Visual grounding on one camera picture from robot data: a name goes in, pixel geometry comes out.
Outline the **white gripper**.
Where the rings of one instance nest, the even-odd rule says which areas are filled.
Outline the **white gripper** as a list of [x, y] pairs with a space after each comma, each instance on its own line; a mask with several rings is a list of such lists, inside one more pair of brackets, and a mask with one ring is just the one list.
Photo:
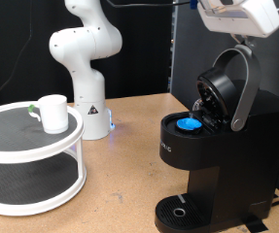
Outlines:
[[198, 0], [197, 9], [208, 30], [232, 34], [249, 47], [257, 44], [254, 37], [267, 38], [279, 28], [273, 0]]

